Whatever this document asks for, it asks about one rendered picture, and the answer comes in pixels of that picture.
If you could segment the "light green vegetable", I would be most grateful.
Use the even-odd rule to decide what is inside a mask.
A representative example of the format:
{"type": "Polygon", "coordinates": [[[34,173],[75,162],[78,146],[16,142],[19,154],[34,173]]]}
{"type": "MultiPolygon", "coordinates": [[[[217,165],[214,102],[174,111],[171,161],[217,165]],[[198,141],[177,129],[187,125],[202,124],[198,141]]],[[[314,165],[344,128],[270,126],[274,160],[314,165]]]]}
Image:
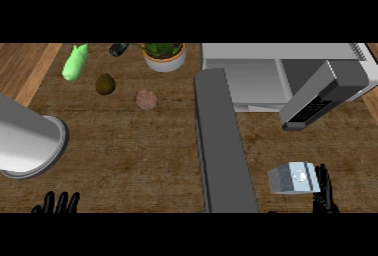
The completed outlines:
{"type": "Polygon", "coordinates": [[[66,81],[75,81],[82,73],[85,59],[88,57],[88,45],[73,46],[71,55],[63,65],[62,77],[66,81]]]}

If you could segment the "large grey metal cylinder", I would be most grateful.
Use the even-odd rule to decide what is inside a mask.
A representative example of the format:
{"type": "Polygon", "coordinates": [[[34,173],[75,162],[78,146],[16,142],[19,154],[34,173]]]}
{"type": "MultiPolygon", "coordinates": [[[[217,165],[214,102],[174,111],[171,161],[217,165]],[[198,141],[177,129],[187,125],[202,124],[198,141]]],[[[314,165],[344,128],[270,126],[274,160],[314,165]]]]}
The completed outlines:
{"type": "Polygon", "coordinates": [[[16,180],[42,174],[59,161],[68,141],[65,122],[0,94],[0,173],[16,180]]]}

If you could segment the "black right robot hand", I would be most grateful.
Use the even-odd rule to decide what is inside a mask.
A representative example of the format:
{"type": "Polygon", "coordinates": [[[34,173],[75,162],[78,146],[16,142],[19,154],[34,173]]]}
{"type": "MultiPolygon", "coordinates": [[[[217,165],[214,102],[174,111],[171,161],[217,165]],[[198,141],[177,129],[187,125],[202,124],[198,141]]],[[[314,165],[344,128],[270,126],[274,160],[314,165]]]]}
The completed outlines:
{"type": "Polygon", "coordinates": [[[314,172],[320,191],[313,194],[313,212],[317,214],[338,213],[339,209],[332,197],[330,178],[323,164],[314,167],[314,172]]]}

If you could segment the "potted green plant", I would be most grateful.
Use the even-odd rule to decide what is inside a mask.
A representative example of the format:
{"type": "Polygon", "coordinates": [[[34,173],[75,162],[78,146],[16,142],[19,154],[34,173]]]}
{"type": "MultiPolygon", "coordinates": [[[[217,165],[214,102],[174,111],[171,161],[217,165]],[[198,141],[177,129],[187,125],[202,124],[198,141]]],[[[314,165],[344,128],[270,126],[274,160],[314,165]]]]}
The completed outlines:
{"type": "Polygon", "coordinates": [[[184,43],[134,43],[141,50],[147,67],[161,73],[175,71],[186,61],[184,43]]]}

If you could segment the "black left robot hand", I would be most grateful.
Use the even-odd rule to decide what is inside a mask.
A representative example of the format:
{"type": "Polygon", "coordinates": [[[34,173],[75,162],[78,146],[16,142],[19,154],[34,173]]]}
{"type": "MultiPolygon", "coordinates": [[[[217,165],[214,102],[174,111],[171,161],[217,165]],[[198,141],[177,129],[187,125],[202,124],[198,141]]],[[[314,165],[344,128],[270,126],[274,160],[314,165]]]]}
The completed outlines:
{"type": "Polygon", "coordinates": [[[54,192],[48,191],[44,196],[44,202],[41,205],[35,205],[32,213],[56,213],[66,214],[75,213],[79,202],[79,193],[75,192],[72,196],[68,196],[66,192],[62,192],[59,198],[54,198],[54,192]]]}

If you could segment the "grey microwave door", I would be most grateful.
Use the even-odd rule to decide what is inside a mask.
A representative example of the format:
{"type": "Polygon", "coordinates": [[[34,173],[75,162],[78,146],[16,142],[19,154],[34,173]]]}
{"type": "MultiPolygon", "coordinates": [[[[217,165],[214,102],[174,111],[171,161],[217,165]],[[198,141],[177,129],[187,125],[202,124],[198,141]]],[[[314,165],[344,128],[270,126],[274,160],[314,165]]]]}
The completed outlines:
{"type": "Polygon", "coordinates": [[[257,213],[223,68],[195,74],[195,122],[206,213],[257,213]]]}

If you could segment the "pinkish brown potato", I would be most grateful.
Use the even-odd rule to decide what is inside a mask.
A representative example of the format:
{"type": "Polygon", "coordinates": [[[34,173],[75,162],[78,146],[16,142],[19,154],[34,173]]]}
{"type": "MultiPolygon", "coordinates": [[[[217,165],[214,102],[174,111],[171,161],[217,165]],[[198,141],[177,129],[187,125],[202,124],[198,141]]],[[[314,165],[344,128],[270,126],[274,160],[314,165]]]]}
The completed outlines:
{"type": "Polygon", "coordinates": [[[141,89],[135,93],[135,105],[143,111],[149,111],[156,107],[156,94],[152,90],[141,89]]]}

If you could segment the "white and grey microwave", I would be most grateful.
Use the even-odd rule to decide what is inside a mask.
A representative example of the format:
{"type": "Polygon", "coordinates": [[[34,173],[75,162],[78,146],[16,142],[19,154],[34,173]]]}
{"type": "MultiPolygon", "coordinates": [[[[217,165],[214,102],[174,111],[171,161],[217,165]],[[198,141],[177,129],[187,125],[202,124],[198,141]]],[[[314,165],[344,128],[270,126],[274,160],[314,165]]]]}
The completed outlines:
{"type": "Polygon", "coordinates": [[[276,112],[286,131],[378,86],[364,43],[203,43],[200,67],[224,71],[234,110],[276,112]]]}

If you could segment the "dark brown kiwi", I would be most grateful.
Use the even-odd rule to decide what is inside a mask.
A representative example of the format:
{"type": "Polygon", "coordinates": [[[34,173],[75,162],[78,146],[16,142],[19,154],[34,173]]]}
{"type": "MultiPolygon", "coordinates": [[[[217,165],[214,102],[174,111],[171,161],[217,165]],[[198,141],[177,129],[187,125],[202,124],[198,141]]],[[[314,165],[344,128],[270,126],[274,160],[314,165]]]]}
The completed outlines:
{"type": "Polygon", "coordinates": [[[113,92],[115,90],[115,80],[112,76],[104,73],[97,77],[96,80],[96,92],[100,95],[107,95],[113,92]]]}

